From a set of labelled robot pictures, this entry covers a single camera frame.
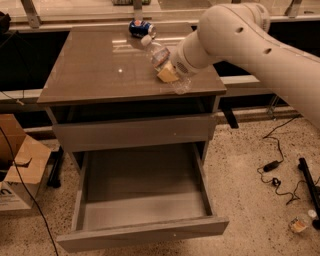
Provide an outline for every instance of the cardboard box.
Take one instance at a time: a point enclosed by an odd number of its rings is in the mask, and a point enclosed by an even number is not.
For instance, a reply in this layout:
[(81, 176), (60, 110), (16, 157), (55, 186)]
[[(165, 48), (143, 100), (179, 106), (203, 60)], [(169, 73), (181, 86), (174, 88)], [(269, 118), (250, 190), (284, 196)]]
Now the cardboard box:
[[(0, 115), (0, 127), (9, 140), (24, 184), (36, 197), (51, 150), (25, 134), (14, 115)], [(0, 211), (31, 209), (33, 200), (12, 162), (10, 148), (0, 131), (0, 168), (9, 169), (0, 182)]]

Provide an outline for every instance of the bottle cap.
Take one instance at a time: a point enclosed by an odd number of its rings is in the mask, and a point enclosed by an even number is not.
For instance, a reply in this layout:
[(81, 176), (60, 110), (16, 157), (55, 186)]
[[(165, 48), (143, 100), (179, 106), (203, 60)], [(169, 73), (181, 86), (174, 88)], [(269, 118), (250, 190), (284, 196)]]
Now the bottle cap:
[(317, 213), (316, 213), (316, 211), (314, 211), (314, 210), (309, 210), (309, 211), (308, 211), (308, 215), (309, 215), (309, 217), (312, 218), (312, 219), (317, 218)]
[(143, 46), (147, 46), (148, 44), (150, 44), (152, 41), (152, 37), (150, 35), (146, 35), (141, 39), (141, 44)]

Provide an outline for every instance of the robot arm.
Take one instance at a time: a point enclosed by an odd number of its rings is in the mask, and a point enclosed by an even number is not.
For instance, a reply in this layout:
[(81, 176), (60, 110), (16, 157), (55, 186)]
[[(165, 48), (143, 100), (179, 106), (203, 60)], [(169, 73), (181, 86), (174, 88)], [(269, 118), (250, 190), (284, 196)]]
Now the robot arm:
[(263, 5), (216, 5), (180, 42), (171, 62), (181, 76), (220, 61), (241, 67), (320, 128), (320, 59), (272, 38), (269, 26)]

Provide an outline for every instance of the black cable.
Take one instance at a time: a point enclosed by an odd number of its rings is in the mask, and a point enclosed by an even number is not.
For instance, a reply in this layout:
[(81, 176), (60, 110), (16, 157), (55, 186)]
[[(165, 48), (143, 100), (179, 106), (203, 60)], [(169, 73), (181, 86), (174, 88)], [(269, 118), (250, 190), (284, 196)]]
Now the black cable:
[(298, 197), (295, 192), (296, 190), (298, 189), (298, 186), (299, 186), (299, 183), (297, 184), (297, 187), (296, 189), (294, 190), (294, 192), (285, 192), (285, 193), (279, 193), (278, 190), (281, 186), (281, 181), (278, 180), (277, 178), (272, 178), (271, 180), (264, 180), (263, 178), (263, 173), (264, 172), (267, 172), (267, 171), (271, 171), (275, 168), (277, 168), (279, 166), (280, 163), (282, 163), (284, 161), (284, 155), (283, 155), (283, 152), (282, 152), (282, 149), (281, 149), (281, 145), (280, 145), (280, 140), (276, 137), (273, 137), (271, 136), (271, 134), (273, 132), (275, 132), (277, 129), (279, 129), (280, 127), (283, 127), (285, 125), (287, 125), (288, 123), (292, 122), (293, 120), (295, 120), (296, 118), (300, 117), (300, 114), (299, 115), (296, 115), (294, 116), (293, 118), (291, 118), (290, 120), (288, 120), (287, 122), (275, 127), (274, 129), (272, 129), (271, 132), (269, 132), (267, 135), (265, 135), (263, 137), (263, 139), (273, 139), (273, 140), (276, 140), (277, 141), (277, 147), (278, 147), (278, 151), (280, 152), (281, 154), (281, 160), (280, 161), (274, 161), (274, 162), (271, 162), (267, 165), (265, 165), (264, 167), (260, 167), (257, 169), (257, 172), (260, 174), (260, 179), (263, 183), (272, 183), (272, 185), (276, 186), (276, 190), (275, 190), (275, 193), (278, 195), (278, 196), (285, 196), (285, 195), (291, 195), (291, 199), (286, 203), (286, 205), (288, 205), (289, 203), (295, 201), (295, 200), (299, 200), (300, 197)]
[(10, 153), (11, 153), (11, 156), (12, 156), (12, 159), (13, 159), (13, 164), (14, 164), (16, 170), (17, 170), (17, 173), (18, 173), (19, 178), (20, 178), (20, 180), (21, 180), (21, 184), (23, 185), (23, 187), (25, 188), (25, 190), (27, 191), (27, 193), (28, 193), (29, 196), (31, 197), (32, 201), (33, 201), (33, 202), (35, 203), (35, 205), (37, 206), (37, 208), (38, 208), (38, 210), (39, 210), (39, 212), (40, 212), (40, 214), (41, 214), (41, 216), (42, 216), (42, 218), (43, 218), (43, 220), (44, 220), (44, 223), (45, 223), (45, 225), (46, 225), (46, 228), (47, 228), (48, 234), (49, 234), (49, 236), (50, 236), (52, 245), (53, 245), (53, 247), (54, 247), (55, 253), (56, 253), (57, 256), (59, 256), (57, 247), (56, 247), (56, 245), (55, 245), (55, 243), (54, 243), (53, 237), (52, 237), (51, 232), (50, 232), (50, 228), (49, 228), (48, 222), (47, 222), (47, 220), (46, 220), (46, 218), (45, 218), (45, 216), (44, 216), (44, 214), (43, 214), (43, 212), (42, 212), (39, 204), (37, 203), (36, 199), (32, 196), (32, 194), (31, 194), (30, 191), (28, 190), (26, 184), (24, 183), (24, 181), (23, 181), (23, 179), (22, 179), (22, 177), (21, 177), (20, 171), (19, 171), (18, 166), (17, 166), (17, 164), (16, 164), (16, 161), (15, 161), (15, 159), (14, 159), (15, 157), (14, 157), (14, 154), (13, 154), (12, 147), (11, 147), (11, 145), (10, 145), (10, 142), (9, 142), (9, 140), (8, 140), (8, 137), (6, 136), (6, 134), (4, 133), (4, 131), (2, 130), (2, 127), (1, 127), (1, 126), (0, 126), (0, 131), (1, 131), (1, 133), (3, 134), (3, 136), (4, 136), (4, 138), (5, 138), (6, 142), (7, 142), (7, 144), (8, 144), (8, 146), (9, 146)]
[(269, 132), (267, 135), (265, 135), (262, 139), (273, 139), (273, 140), (276, 140), (277, 141), (277, 147), (278, 147), (278, 151), (280, 152), (281, 154), (281, 160), (278, 161), (278, 164), (282, 163), (284, 161), (284, 155), (283, 155), (283, 152), (281, 150), (281, 146), (280, 146), (280, 140), (276, 137), (271, 137), (270, 135), (275, 132), (277, 129), (287, 125), (288, 123), (292, 122), (293, 120), (295, 120), (296, 118), (300, 117), (300, 114), (299, 115), (296, 115), (294, 116), (293, 118), (291, 118), (289, 121), (275, 127), (271, 132)]
[(0, 45), (0, 50), (1, 50), (2, 47), (4, 47), (4, 46), (7, 44), (7, 42), (9, 42), (9, 40), (10, 40), (16, 33), (18, 33), (18, 31), (14, 31), (13, 33), (9, 33), (10, 36)]
[(0, 91), (0, 92), (1, 92), (4, 96), (8, 97), (8, 98), (11, 99), (11, 100), (17, 100), (17, 99), (15, 99), (15, 98), (9, 96), (8, 94), (4, 93), (3, 91)]
[(263, 172), (260, 172), (259, 170), (263, 170), (263, 167), (259, 167), (258, 169), (257, 169), (257, 172), (258, 173), (260, 173), (260, 175), (261, 175), (261, 181), (263, 182), (263, 183), (271, 183), (272, 182), (272, 180), (267, 180), (267, 181), (265, 181), (265, 180), (263, 180)]
[(291, 202), (293, 202), (295, 200), (299, 200), (300, 199), (300, 197), (295, 196), (294, 193), (291, 193), (291, 192), (279, 193), (278, 189), (280, 188), (280, 186), (281, 186), (281, 182), (279, 183), (279, 185), (277, 185), (276, 190), (275, 190), (275, 192), (276, 192), (276, 194), (278, 196), (291, 195), (291, 199), (286, 203), (286, 205), (290, 204)]
[(267, 137), (269, 137), (275, 130), (277, 130), (277, 129), (279, 129), (279, 128), (281, 128), (282, 126), (285, 126), (286, 124), (288, 124), (288, 123), (290, 123), (290, 122), (292, 122), (294, 119), (296, 119), (296, 118), (298, 118), (298, 117), (300, 117), (301, 115), (300, 114), (298, 114), (298, 115), (296, 115), (296, 116), (294, 116), (293, 118), (291, 118), (289, 121), (287, 121), (287, 122), (285, 122), (285, 123), (283, 123), (283, 124), (281, 124), (281, 125), (279, 125), (279, 126), (277, 126), (277, 127), (275, 127), (271, 132), (269, 132), (266, 136), (264, 136), (263, 138), (267, 138)]
[[(313, 184), (316, 186), (318, 183), (319, 183), (319, 181), (320, 181), (320, 177), (317, 179), (317, 181), (313, 181)], [(297, 196), (297, 194), (296, 194), (296, 192), (297, 192), (297, 190), (298, 190), (298, 188), (299, 188), (299, 184), (300, 183), (307, 183), (305, 180), (300, 180), (298, 183), (297, 183), (297, 186), (296, 186), (296, 188), (294, 189), (294, 191), (293, 191), (293, 194), (295, 195), (295, 197), (297, 197), (297, 198), (299, 198), (300, 199), (300, 197), (298, 197)]]

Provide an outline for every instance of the wooden piece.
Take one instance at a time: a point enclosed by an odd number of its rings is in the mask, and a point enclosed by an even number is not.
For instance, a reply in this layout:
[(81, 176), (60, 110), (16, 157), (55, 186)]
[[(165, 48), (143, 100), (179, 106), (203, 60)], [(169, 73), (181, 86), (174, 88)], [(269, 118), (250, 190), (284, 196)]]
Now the wooden piece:
[(66, 152), (206, 141), (212, 137), (211, 115), (177, 116), (54, 125)]
[(227, 218), (201, 217), (190, 220), (141, 225), (139, 227), (77, 232), (59, 236), (57, 242), (66, 251), (71, 253), (99, 250), (108, 247), (222, 235), (227, 225)]

